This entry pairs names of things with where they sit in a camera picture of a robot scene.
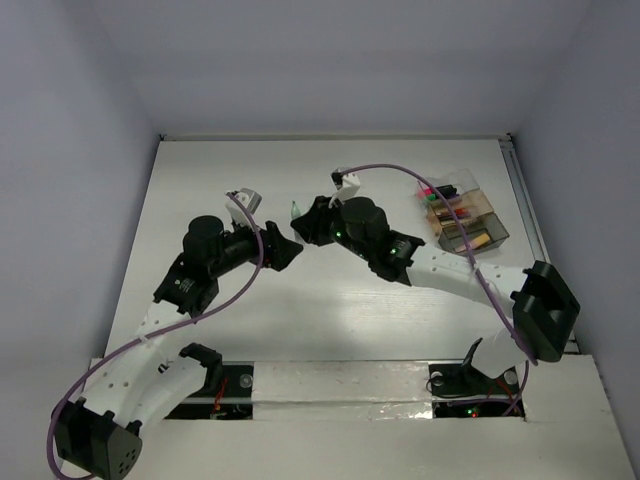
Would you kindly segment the red gel pen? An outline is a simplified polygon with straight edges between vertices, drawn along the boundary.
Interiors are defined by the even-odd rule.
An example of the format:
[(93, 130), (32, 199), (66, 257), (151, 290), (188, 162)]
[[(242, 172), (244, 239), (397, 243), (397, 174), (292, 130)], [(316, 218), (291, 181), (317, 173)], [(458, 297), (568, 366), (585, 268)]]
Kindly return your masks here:
[(444, 212), (441, 215), (438, 215), (438, 219), (440, 221), (452, 220), (454, 217), (464, 219), (471, 217), (471, 213), (466, 209), (458, 209), (454, 211), (454, 214), (451, 214), (450, 212)]

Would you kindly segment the pink orange highlighter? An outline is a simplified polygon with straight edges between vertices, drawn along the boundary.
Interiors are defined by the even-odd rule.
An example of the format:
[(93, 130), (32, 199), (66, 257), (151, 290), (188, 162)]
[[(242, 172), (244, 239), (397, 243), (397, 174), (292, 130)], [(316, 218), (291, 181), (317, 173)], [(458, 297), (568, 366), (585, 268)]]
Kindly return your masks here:
[(469, 241), (469, 244), (472, 249), (478, 249), (487, 245), (491, 242), (491, 237), (488, 234), (481, 234), (479, 236), (474, 237)]

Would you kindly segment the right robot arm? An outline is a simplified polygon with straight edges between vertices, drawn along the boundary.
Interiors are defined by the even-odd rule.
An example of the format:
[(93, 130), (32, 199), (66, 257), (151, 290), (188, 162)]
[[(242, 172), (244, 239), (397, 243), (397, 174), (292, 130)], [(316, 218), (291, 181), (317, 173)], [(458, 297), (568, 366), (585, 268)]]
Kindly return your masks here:
[(392, 229), (384, 210), (366, 197), (335, 202), (319, 196), (291, 226), (308, 244), (346, 248), (386, 281), (444, 291), (492, 307), (505, 318), (502, 330), (471, 346), (460, 368), (470, 391), (486, 390), (525, 361), (557, 363), (564, 355), (580, 304), (548, 262), (518, 269), (448, 253)]

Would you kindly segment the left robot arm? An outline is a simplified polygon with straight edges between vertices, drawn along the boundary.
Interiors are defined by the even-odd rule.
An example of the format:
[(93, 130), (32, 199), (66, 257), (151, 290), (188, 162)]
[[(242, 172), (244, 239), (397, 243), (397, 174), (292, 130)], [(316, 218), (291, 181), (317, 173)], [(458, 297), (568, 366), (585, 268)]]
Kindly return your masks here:
[(245, 217), (226, 230), (215, 216), (192, 220), (131, 339), (91, 367), (54, 407), (46, 440), (54, 475), (64, 478), (58, 465), (64, 460), (89, 479), (125, 478), (155, 425), (189, 395), (209, 395), (220, 386), (221, 354), (190, 337), (194, 324), (230, 307), (249, 288), (213, 306), (220, 277), (246, 263), (256, 271), (282, 271), (302, 250), (272, 221), (259, 227)]

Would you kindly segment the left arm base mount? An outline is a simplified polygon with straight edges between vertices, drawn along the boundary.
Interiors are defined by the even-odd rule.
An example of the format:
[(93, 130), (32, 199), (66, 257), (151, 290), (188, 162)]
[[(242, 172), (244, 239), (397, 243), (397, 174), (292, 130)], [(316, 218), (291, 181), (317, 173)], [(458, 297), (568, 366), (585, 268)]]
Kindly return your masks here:
[(207, 376), (204, 386), (175, 407), (167, 420), (251, 420), (253, 418), (252, 363), (225, 363), (218, 383)]

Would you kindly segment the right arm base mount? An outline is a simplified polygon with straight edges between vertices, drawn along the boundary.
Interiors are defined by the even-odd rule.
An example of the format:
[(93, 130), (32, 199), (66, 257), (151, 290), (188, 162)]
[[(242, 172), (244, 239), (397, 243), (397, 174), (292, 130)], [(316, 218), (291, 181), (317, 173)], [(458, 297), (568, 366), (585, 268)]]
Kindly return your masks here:
[(490, 378), (473, 368), (471, 360), (480, 341), (457, 363), (429, 364), (425, 388), (432, 396), (435, 418), (526, 417), (523, 386), (515, 367)]

